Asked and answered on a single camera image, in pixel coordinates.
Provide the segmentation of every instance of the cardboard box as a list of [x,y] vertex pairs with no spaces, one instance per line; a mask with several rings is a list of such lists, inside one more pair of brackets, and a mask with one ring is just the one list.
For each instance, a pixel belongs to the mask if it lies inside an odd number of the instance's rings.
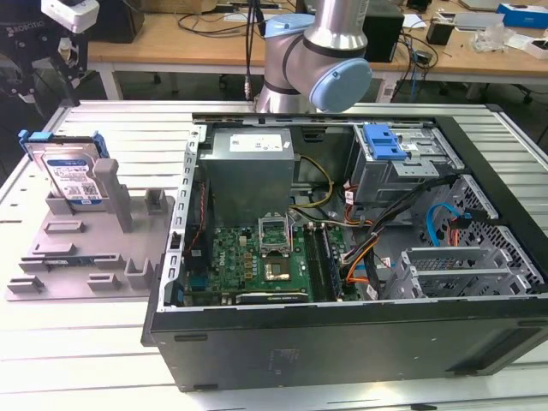
[[548,9],[543,6],[524,6],[520,8],[511,4],[502,3],[497,13],[504,15],[503,23],[509,27],[548,27]]

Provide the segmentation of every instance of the floor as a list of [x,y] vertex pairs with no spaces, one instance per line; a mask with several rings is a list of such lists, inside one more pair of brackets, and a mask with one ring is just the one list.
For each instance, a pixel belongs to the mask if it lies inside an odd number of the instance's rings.
[[[51,70],[41,74],[44,81],[39,80],[37,88],[45,100],[45,118],[49,118],[61,102],[62,90],[59,81]],[[122,90],[126,99],[137,100],[243,100],[243,77],[227,76],[225,89],[219,88],[218,75],[215,74],[178,74],[179,93],[172,94],[166,74],[161,74],[164,80],[155,84],[154,76],[149,73],[119,73]],[[262,80],[259,76],[253,78],[253,91],[259,92]],[[373,102],[377,96],[379,83],[373,82],[363,102]],[[449,83],[445,95],[440,93],[440,83],[427,82],[420,89],[416,99],[418,103],[434,104],[498,104],[534,141],[538,141],[543,130],[548,125],[548,87],[532,87],[539,93],[532,94],[530,104],[523,103],[523,93],[513,86],[490,85],[483,96],[475,101],[466,98],[467,88],[461,83]],[[396,96],[397,103],[409,103],[410,85],[405,84]],[[101,81],[96,74],[90,74],[78,88],[80,99],[105,99]],[[46,124],[34,107],[25,104],[19,98],[9,98],[0,94],[0,184],[5,181],[11,170],[17,165],[23,151],[17,142],[17,134],[21,129],[40,130]],[[548,151],[548,135],[540,142],[540,146]]]

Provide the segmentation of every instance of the black box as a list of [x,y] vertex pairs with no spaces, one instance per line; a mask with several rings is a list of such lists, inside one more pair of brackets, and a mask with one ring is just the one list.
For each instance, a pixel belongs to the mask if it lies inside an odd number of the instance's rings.
[[91,40],[109,43],[133,43],[143,27],[145,15],[138,13],[140,0],[129,0],[135,7],[131,9],[122,0],[98,0],[97,23],[90,29]]
[[390,63],[403,26],[403,14],[388,0],[371,0],[363,23],[367,37],[366,60]]
[[408,0],[406,4],[409,9],[417,10],[419,13],[424,13],[432,0]]
[[426,41],[431,45],[447,45],[451,33],[455,24],[453,23],[441,23],[439,21],[433,21],[430,27],[428,28],[428,33],[426,34]]

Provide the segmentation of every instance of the blue joint cap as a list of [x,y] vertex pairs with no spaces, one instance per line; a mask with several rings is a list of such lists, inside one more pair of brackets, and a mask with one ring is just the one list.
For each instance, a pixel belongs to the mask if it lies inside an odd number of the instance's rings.
[[340,113],[364,96],[371,84],[372,70],[363,58],[351,58],[327,70],[316,81],[308,98],[322,111]]
[[32,156],[30,155],[30,153],[28,152],[27,150],[27,140],[28,138],[30,137],[30,133],[28,132],[28,130],[21,130],[19,132],[19,134],[17,135],[19,137],[19,145],[21,146],[21,148],[23,149],[23,151],[27,154],[28,158],[33,161],[33,158]]
[[375,160],[405,160],[408,157],[386,124],[366,124],[363,134]]
[[92,140],[95,142],[95,146],[97,147],[97,152],[99,153],[99,156],[101,158],[110,158],[109,151],[106,148],[106,143],[104,142],[104,137],[99,134],[98,131],[93,133]]
[[266,22],[265,39],[301,33],[313,23],[313,15],[299,15],[296,13],[277,15]]

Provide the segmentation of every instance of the wooden desk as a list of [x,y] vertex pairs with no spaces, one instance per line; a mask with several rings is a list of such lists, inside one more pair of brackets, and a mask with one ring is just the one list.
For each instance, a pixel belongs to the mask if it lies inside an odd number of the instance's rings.
[[[517,1],[513,3],[534,3]],[[426,13],[421,17],[430,25],[430,20],[439,9],[448,12],[468,11],[462,6],[442,0],[434,0]],[[543,30],[510,27],[519,34],[531,37],[542,37]],[[406,29],[417,39],[426,41],[428,27]],[[516,83],[516,84],[548,84],[548,62],[529,56],[525,51],[508,48],[507,51],[478,53],[472,48],[470,41],[473,33],[454,30],[446,46],[434,45],[439,61],[426,77],[427,80],[466,81],[483,83]],[[430,51],[428,47],[414,42],[414,48]],[[396,51],[398,60],[407,60],[408,51],[404,45],[398,45]]]
[[[206,19],[214,20],[219,16],[208,15]],[[188,18],[184,24],[191,27],[194,18]],[[200,21],[195,29],[211,31],[241,24]],[[207,38],[181,30],[173,15],[147,15],[139,36],[131,45],[92,42],[89,62],[90,67],[101,74],[108,98],[122,99],[116,71],[244,74],[245,38]],[[252,74],[264,73],[265,41],[257,35],[253,41],[251,64]],[[390,100],[384,85],[394,85],[406,68],[407,58],[396,58],[392,63],[372,63],[374,77],[383,80],[379,102]]]

